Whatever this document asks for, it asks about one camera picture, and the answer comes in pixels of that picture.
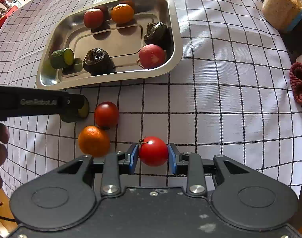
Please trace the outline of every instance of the metal tray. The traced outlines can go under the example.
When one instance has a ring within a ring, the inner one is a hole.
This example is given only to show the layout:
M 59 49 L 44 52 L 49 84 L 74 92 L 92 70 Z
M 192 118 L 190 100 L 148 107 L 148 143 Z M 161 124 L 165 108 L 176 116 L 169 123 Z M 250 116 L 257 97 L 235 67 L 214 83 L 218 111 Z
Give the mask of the metal tray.
M 110 12 L 119 3 L 128 3 L 135 10 L 134 19 L 126 25 L 119 25 L 110 19 Z M 104 11 L 105 22 L 90 30 L 83 23 L 88 9 Z M 170 30 L 171 46 L 166 51 L 166 62 L 155 69 L 143 69 L 137 61 L 139 51 L 145 45 L 143 37 L 147 24 L 164 22 Z M 114 63 L 114 72 L 91 76 L 82 66 L 66 72 L 54 70 L 47 60 L 58 49 L 70 48 L 75 58 L 84 60 L 93 48 L 102 48 Z M 181 60 L 183 53 L 181 33 L 173 0 L 108 0 L 83 8 L 62 19 L 51 33 L 37 71 L 36 85 L 42 89 L 65 89 L 70 87 L 120 80 L 149 78 L 171 71 Z

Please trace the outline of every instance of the screw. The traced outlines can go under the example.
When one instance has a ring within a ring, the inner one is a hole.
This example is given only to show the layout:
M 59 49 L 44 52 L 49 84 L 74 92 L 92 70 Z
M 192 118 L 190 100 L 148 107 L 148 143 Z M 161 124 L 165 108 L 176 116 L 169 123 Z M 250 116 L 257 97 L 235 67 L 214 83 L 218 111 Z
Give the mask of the screw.
M 201 192 L 205 191 L 205 188 L 202 185 L 195 184 L 190 187 L 190 191 L 193 193 L 201 193 Z
M 151 191 L 150 196 L 158 196 L 158 193 L 156 191 Z
M 119 190 L 119 188 L 116 185 L 113 184 L 109 184 L 109 185 L 105 185 L 102 190 L 106 193 L 114 193 L 116 191 Z

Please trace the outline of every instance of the orange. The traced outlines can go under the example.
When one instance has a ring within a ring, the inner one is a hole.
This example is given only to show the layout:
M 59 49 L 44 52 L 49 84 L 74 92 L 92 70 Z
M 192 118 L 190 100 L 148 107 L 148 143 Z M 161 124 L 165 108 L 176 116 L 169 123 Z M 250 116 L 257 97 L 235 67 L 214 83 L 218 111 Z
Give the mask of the orange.
M 78 136 L 78 146 L 84 154 L 101 157 L 108 153 L 110 140 L 104 130 L 96 126 L 87 126 Z
M 133 8 L 125 3 L 118 4 L 111 11 L 111 18 L 117 24 L 124 24 L 132 20 Z

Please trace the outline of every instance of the plaid fabric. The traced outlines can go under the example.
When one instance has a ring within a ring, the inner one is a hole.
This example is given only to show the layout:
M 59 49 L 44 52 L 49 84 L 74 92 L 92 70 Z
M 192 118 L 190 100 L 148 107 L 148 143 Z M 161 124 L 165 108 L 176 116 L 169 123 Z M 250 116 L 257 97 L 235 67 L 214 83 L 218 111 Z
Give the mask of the plaid fabric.
M 36 87 L 47 37 L 67 14 L 102 0 L 33 0 L 0 31 L 0 85 Z M 98 103 L 119 107 L 109 130 L 110 151 L 153 135 L 181 152 L 212 159 L 224 154 L 289 185 L 302 183 L 302 112 L 288 78 L 290 60 L 278 32 L 261 14 L 260 0 L 174 0 L 183 57 L 171 73 L 69 89 L 84 94 L 90 115 L 65 123 L 58 115 L 9 118 L 8 159 L 0 168 L 8 196 L 26 183 L 82 155 L 77 137 L 93 125 Z M 176 186 L 186 177 L 167 164 L 138 163 L 123 185 Z M 96 178 L 99 187 L 100 178 Z M 213 189 L 207 175 L 208 188 Z

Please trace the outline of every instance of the rolled cloth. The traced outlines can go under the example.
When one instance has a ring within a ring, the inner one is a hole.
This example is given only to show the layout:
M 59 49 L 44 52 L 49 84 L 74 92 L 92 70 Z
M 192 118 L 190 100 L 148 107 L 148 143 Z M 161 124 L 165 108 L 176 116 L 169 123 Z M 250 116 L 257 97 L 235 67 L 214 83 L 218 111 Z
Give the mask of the rolled cloth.
M 302 63 L 295 62 L 290 69 L 290 83 L 294 99 L 302 105 Z

